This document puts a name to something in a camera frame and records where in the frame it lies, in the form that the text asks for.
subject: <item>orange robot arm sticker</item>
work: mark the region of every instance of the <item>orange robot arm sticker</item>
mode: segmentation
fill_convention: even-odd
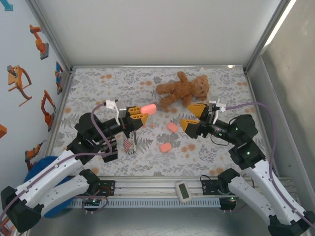
[[[2,138],[7,133],[6,128],[0,124],[0,138]]]
[[[52,114],[49,114],[46,110],[45,110],[45,102],[46,100],[49,101],[49,103],[53,106],[54,108],[54,113]],[[51,99],[49,93],[44,90],[44,97],[43,99],[41,100],[41,110],[44,114],[44,117],[45,117],[45,122],[47,123],[48,125],[48,132],[51,130],[51,127],[52,127],[52,124],[53,124],[53,120],[55,118],[55,112],[57,111],[57,108],[53,102],[53,100]]]
[[[32,34],[34,34],[36,41],[36,47],[37,49],[40,51],[40,59],[43,60],[45,58],[48,58],[48,43],[43,43],[43,41],[41,40],[41,38],[38,35],[38,32],[41,32],[41,28],[40,27],[33,27],[32,25],[30,25],[30,31]]]
[[[17,89],[21,93],[21,95],[26,99],[24,102],[22,102],[19,105],[19,107],[20,107],[24,103],[26,103],[27,101],[31,100],[31,98],[32,98],[32,97],[27,96],[24,92],[24,89],[32,84],[31,79],[30,79],[28,73],[25,71],[25,69],[21,68],[19,65],[15,66],[15,67],[12,67],[11,65],[9,65],[7,70],[9,73],[8,74],[8,85],[14,84],[14,86],[9,89],[9,92],[11,92],[14,89]],[[26,86],[23,86],[23,82],[22,82],[22,75],[23,74],[26,76],[26,79],[29,83]]]

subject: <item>pink foam block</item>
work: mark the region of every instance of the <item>pink foam block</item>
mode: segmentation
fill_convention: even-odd
[[[157,106],[155,104],[150,104],[144,107],[141,107],[140,113],[141,114],[148,114],[148,115],[153,115],[157,111]]]
[[[161,150],[161,152],[168,152],[172,150],[172,145],[170,143],[166,143],[166,144],[162,144],[161,146],[159,146],[159,149]]]
[[[178,126],[174,124],[173,122],[169,122],[169,124],[167,125],[167,128],[173,133],[175,133],[178,130]]]

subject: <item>teddy bear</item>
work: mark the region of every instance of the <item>teddy bear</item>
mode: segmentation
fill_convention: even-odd
[[[177,72],[180,81],[170,84],[158,85],[156,91],[159,95],[167,94],[160,101],[160,107],[165,110],[174,102],[183,99],[183,105],[187,107],[192,97],[197,97],[200,101],[207,100],[207,93],[209,91],[209,82],[206,75],[197,76],[193,81],[189,82],[186,74],[183,71]]]

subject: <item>metal base plate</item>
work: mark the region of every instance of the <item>metal base plate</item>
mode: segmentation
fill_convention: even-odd
[[[229,194],[223,194],[222,192],[219,191],[218,189],[218,180],[214,179],[214,180],[202,180],[202,192],[204,196],[208,196],[208,195],[222,195],[222,196],[227,196],[227,195],[234,195],[233,193],[229,193]]]
[[[101,180],[99,182],[99,192],[96,194],[98,196],[113,196],[115,193],[115,181],[114,180]]]
[[[198,198],[221,198],[222,195],[203,195],[203,189],[198,177],[99,177],[101,180],[114,180],[115,181],[115,195],[111,196],[112,199],[158,199],[158,198],[174,198],[177,199],[175,190],[175,183],[179,181],[186,181],[189,191],[193,199]],[[296,189],[293,181],[287,177],[280,177],[279,180],[286,188],[286,190],[297,200],[295,194]],[[245,178],[245,181],[251,185],[252,180]],[[261,193],[259,186],[255,189]]]
[[[40,54],[40,59],[41,60],[44,60],[45,58],[48,58],[48,55],[49,55],[49,44],[48,43],[45,43],[46,45],[46,52],[44,54]]]
[[[52,113],[52,114],[51,114],[51,116],[53,117],[53,122],[54,122],[54,119],[55,119],[55,113]],[[49,126],[47,127],[48,132],[51,130],[51,127],[53,126],[53,122],[51,123],[51,125],[49,125]]]

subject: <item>digital thermometer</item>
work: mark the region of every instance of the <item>digital thermometer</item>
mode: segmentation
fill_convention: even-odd
[[[175,184],[175,189],[179,200],[182,203],[187,203],[192,200],[191,193],[188,189],[188,184],[185,181],[180,181]]]

